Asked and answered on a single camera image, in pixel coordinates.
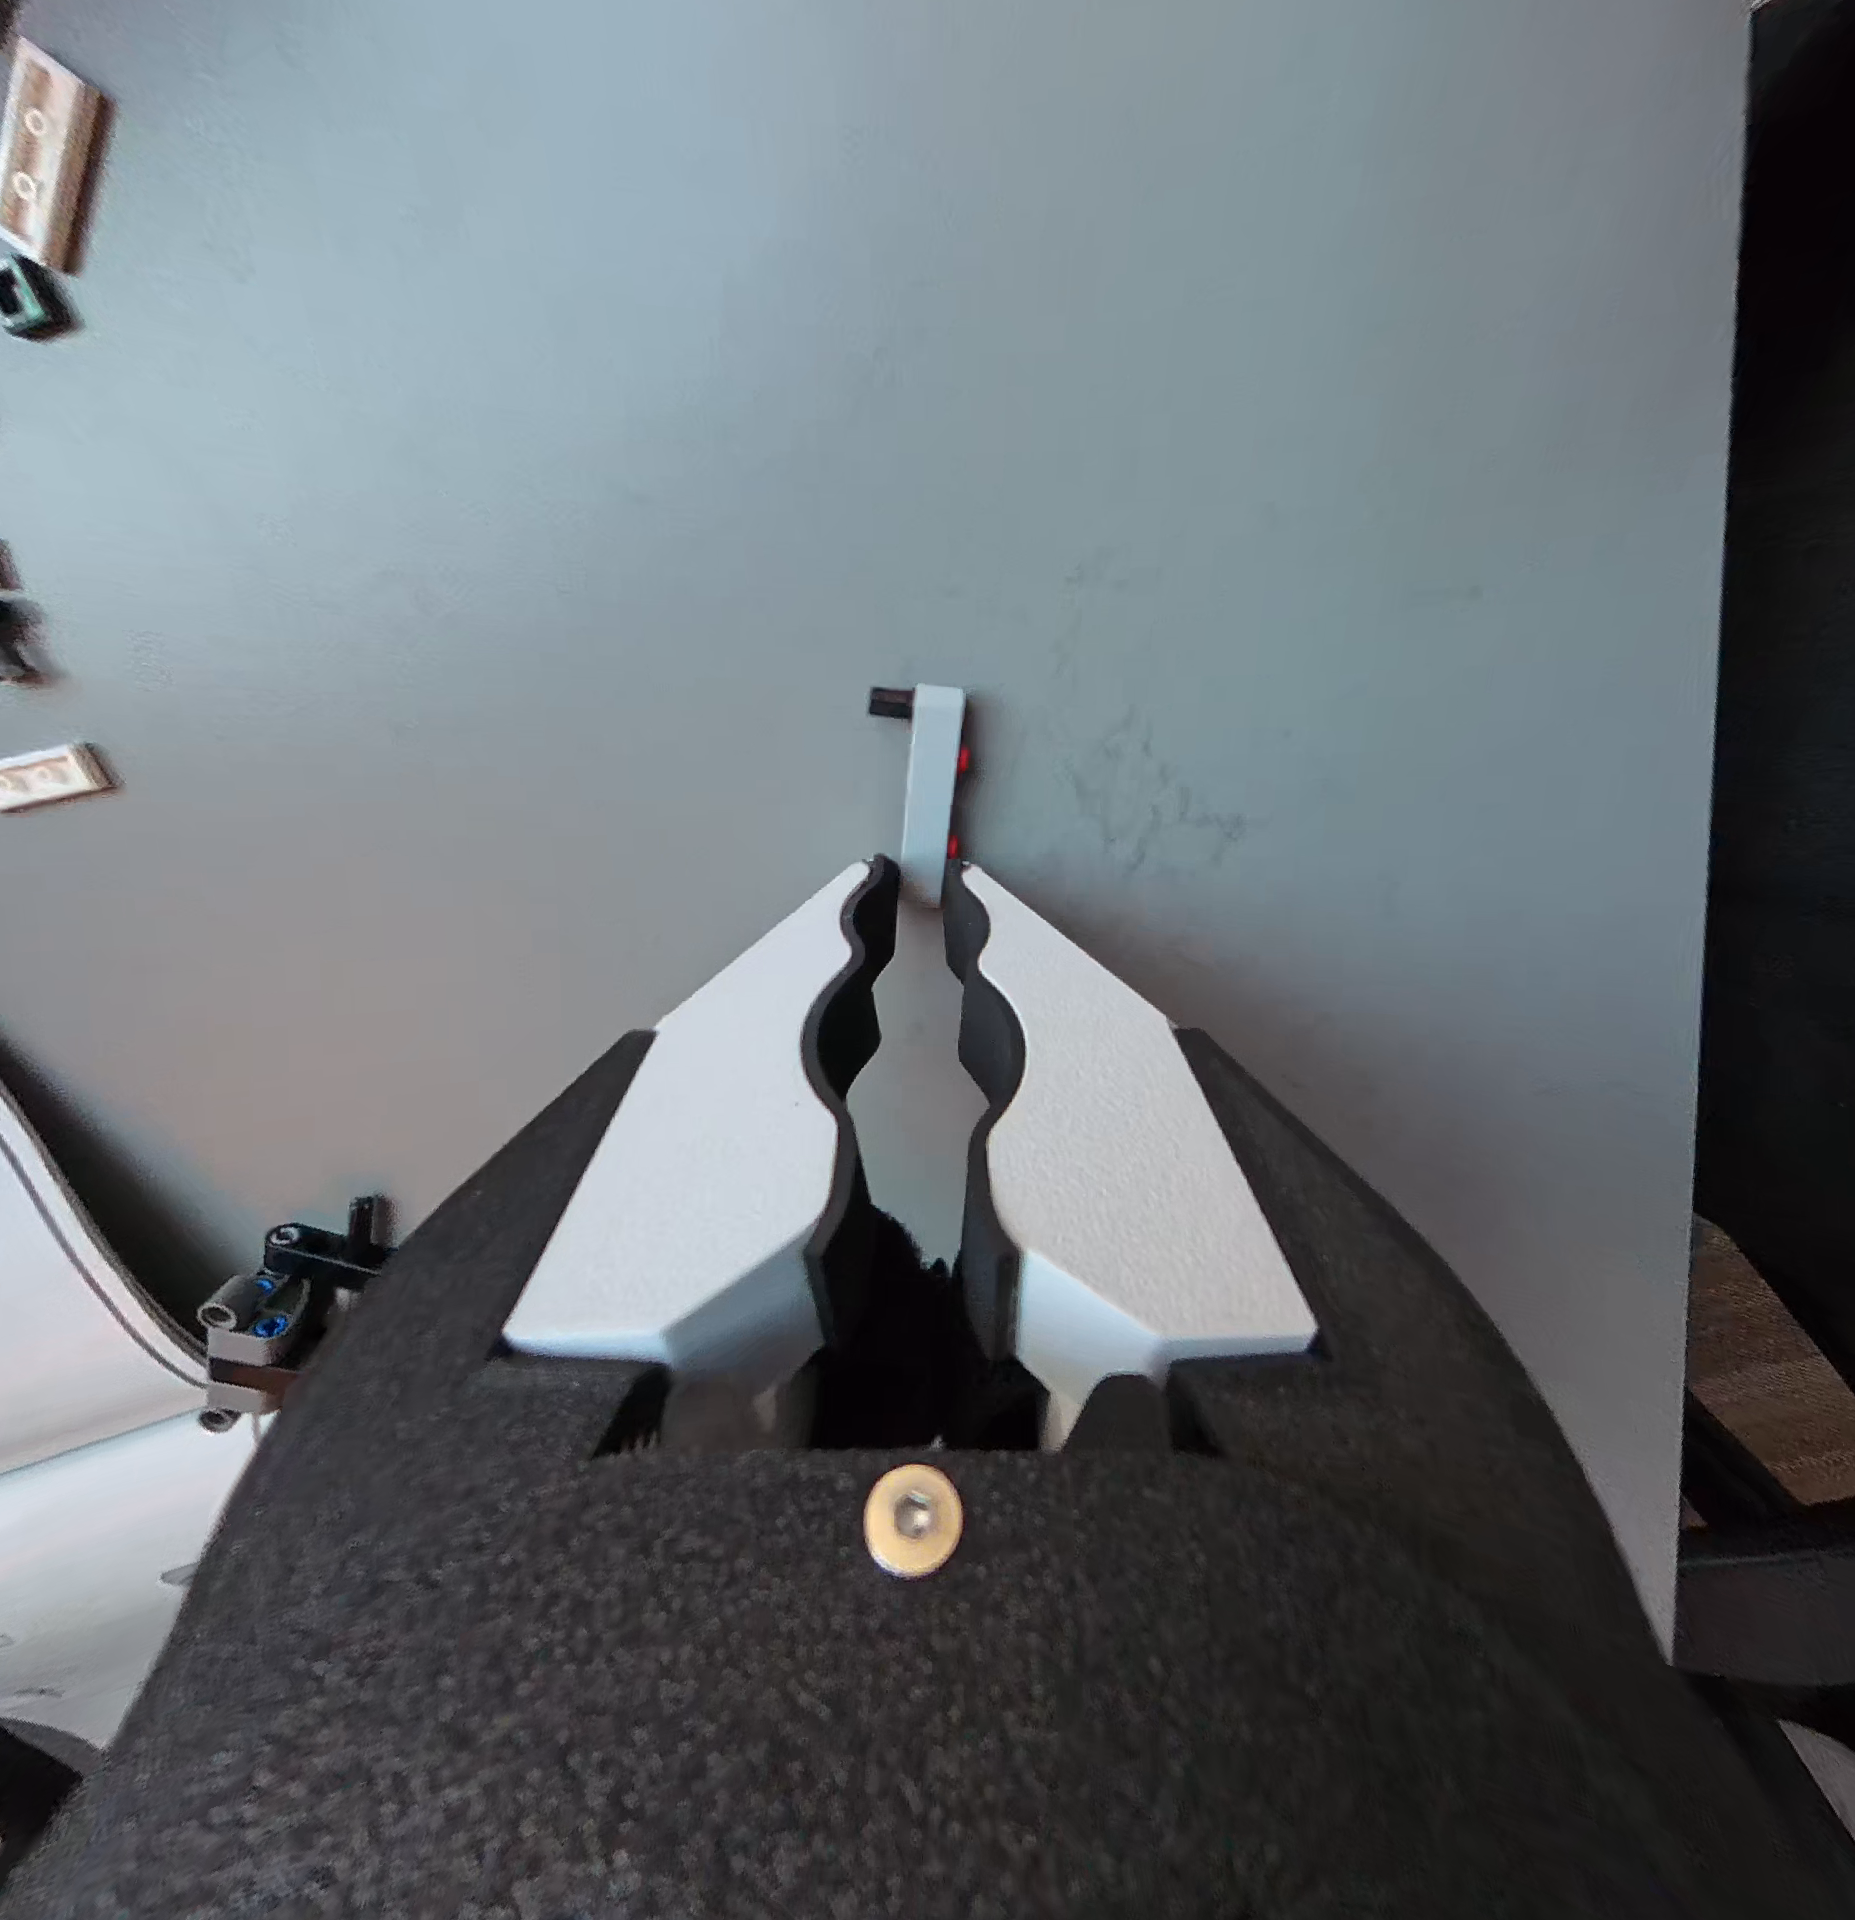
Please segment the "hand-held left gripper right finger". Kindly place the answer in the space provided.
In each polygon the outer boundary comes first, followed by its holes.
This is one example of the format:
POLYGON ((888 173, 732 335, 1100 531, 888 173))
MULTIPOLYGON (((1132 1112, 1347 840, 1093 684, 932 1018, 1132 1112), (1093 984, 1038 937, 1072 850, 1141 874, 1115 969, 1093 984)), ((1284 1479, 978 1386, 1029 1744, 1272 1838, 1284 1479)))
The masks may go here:
POLYGON ((1306 1354, 1319 1320, 1181 1030, 984 869, 944 878, 966 1149, 959 1277, 1048 1408, 1185 1361, 1306 1354))

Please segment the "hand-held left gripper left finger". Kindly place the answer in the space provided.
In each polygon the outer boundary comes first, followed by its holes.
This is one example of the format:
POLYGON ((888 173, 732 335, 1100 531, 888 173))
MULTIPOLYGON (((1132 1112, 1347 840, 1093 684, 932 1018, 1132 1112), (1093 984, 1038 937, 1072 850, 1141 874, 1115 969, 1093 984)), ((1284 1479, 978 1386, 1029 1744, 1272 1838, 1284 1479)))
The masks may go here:
POLYGON ((881 1046, 898 869, 850 863, 643 1037, 502 1343, 783 1386, 841 1339, 864 1202, 845 1108, 881 1046))

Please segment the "grey lego beam with red pins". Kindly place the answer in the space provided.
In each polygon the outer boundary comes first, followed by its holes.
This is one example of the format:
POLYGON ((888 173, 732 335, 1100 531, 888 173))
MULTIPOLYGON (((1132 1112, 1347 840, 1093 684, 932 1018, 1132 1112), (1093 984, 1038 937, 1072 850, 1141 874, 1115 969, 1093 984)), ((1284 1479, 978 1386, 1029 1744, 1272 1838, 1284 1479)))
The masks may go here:
POLYGON ((873 718, 907 721, 907 781, 892 860, 900 890, 917 906, 939 910, 948 863, 957 860, 957 794, 970 768, 967 694, 961 687, 939 684, 870 687, 864 710, 873 718))

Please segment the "scattered small lego pieces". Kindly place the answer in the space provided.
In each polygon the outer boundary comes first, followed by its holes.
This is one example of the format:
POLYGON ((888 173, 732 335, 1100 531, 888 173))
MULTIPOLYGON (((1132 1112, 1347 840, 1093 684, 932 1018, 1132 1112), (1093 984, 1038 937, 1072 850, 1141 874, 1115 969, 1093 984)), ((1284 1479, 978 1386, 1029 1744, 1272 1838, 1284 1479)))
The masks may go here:
MULTIPOLYGON (((0 3, 5 79, 0 98, 0 335, 56 345, 77 332, 68 277, 83 263, 105 93, 31 37, 18 36, 18 3, 0 3)), ((12 544, 0 536, 0 688, 47 688, 56 672, 40 616, 27 597, 12 544)), ((115 790, 100 748, 58 741, 0 757, 0 818, 115 790)))

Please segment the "black lego chassis frame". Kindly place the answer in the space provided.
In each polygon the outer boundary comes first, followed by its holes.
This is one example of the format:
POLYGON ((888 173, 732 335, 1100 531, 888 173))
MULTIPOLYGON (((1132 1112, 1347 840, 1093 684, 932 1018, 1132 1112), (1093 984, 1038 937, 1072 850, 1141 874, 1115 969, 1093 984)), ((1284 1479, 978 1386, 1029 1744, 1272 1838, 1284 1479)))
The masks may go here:
POLYGON ((342 1228, 267 1228, 253 1273, 228 1277, 193 1309, 209 1374, 203 1430, 281 1410, 324 1339, 386 1270, 387 1228, 392 1206, 377 1193, 356 1196, 342 1228))

